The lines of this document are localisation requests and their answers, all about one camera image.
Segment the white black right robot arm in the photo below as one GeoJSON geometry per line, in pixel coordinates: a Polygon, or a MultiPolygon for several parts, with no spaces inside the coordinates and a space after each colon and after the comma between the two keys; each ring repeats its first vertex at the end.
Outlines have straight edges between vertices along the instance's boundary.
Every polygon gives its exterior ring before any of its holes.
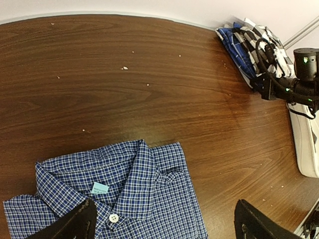
{"type": "Polygon", "coordinates": [[[285,100],[288,104],[308,107],[308,118],[314,119],[319,110],[319,50],[298,48],[294,50],[295,77],[277,78],[263,72],[251,81],[253,89],[265,100],[285,100]]]}

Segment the blue checked long sleeve shirt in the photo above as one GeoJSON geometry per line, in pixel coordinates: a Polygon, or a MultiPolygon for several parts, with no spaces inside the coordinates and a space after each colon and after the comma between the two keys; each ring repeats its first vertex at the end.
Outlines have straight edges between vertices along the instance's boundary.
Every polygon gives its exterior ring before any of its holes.
{"type": "Polygon", "coordinates": [[[35,195],[4,201],[13,239],[24,239],[86,199],[97,208],[97,239],[205,239],[207,230],[176,142],[126,141],[36,163],[35,195]]]}

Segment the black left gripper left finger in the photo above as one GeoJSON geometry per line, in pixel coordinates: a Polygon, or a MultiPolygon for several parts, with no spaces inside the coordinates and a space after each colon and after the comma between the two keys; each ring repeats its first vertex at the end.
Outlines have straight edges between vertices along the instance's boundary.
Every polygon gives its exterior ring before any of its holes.
{"type": "Polygon", "coordinates": [[[93,239],[97,222],[97,208],[86,199],[50,226],[29,236],[30,239],[93,239]]]}

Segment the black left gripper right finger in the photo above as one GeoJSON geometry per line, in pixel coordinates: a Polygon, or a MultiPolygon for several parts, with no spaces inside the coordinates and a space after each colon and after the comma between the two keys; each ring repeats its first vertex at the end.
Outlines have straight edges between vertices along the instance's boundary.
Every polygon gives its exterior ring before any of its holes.
{"type": "Polygon", "coordinates": [[[299,239],[279,226],[246,200],[238,200],[234,211],[237,239],[299,239]]]}

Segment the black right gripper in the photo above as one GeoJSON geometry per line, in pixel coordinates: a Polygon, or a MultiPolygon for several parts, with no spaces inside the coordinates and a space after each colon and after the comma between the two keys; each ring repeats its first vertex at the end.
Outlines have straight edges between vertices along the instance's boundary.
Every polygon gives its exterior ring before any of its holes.
{"type": "Polygon", "coordinates": [[[283,87],[278,87],[266,74],[262,74],[257,78],[250,80],[250,85],[254,91],[261,94],[264,100],[276,100],[281,99],[285,101],[297,101],[299,98],[293,96],[289,91],[294,92],[297,79],[296,78],[275,78],[275,80],[283,87]]]}

